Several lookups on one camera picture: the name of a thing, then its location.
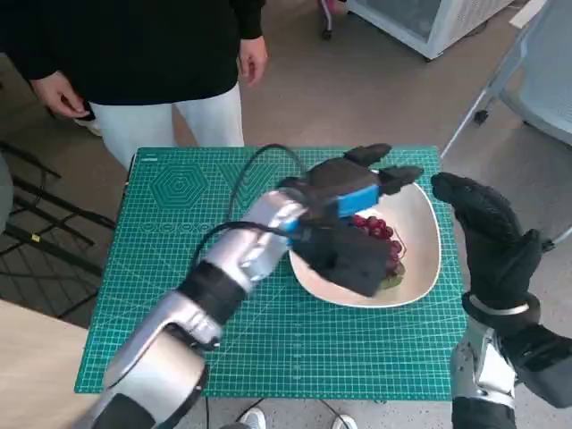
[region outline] hexagon pattern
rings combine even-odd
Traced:
[[[208,182],[196,165],[169,165],[151,182],[151,191],[161,208],[191,208],[205,192]]]

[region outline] sleeve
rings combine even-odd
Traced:
[[[0,0],[0,47],[24,79],[42,79],[58,70],[35,0]]]
[[[262,36],[262,7],[265,0],[230,0],[231,7],[239,22],[240,38]]]

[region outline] black glove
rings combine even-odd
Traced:
[[[471,292],[491,308],[524,304],[542,258],[539,231],[523,235],[510,202],[492,188],[445,172],[431,183],[435,197],[453,206],[465,232]]]

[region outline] person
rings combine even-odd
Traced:
[[[237,56],[249,86],[258,83],[264,3],[0,0],[0,38],[54,112],[80,119],[89,101],[127,168],[139,147],[175,145],[174,105],[199,145],[244,145]]]
[[[266,429],[266,417],[258,407],[253,407],[244,413],[238,423],[223,426],[221,429]],[[337,416],[332,429],[358,429],[356,421],[346,415]]]

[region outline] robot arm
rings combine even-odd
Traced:
[[[77,427],[175,427],[206,385],[201,351],[219,346],[226,322],[289,248],[342,286],[348,279],[348,287],[355,288],[356,276],[365,273],[354,291],[375,293],[385,277],[380,259],[389,255],[389,246],[337,219],[377,204],[383,193],[398,192],[423,172],[417,167],[370,171],[369,165],[390,149],[358,147],[317,165],[305,180],[286,179],[264,194],[242,220],[292,238],[256,228],[225,232],[118,350],[105,373],[104,392]]]
[[[494,189],[447,173],[432,182],[463,227],[471,273],[467,330],[450,361],[453,426],[515,429],[517,382],[554,407],[572,405],[572,340],[539,325],[540,302],[528,293],[542,257],[540,234],[523,234]]]

